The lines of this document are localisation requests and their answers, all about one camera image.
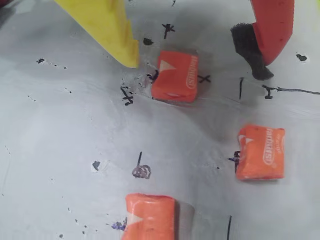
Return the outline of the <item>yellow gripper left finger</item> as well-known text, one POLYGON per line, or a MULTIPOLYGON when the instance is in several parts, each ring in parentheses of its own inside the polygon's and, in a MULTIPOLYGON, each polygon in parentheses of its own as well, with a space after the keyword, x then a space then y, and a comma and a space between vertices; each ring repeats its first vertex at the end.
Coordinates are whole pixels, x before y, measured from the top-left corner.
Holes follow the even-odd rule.
POLYGON ((127 68, 139 66, 139 42, 134 39, 123 0, 57 0, 114 59, 127 68))

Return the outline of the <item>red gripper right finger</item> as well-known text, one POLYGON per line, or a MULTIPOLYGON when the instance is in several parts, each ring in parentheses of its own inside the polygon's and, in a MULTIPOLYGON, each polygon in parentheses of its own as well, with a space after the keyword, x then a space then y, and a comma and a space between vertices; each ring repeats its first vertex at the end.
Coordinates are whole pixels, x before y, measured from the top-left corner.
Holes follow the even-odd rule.
POLYGON ((231 28, 237 54, 249 64, 252 76, 259 81, 271 79, 267 68, 282 52, 292 36, 293 0, 252 0, 254 23, 239 23, 231 28))

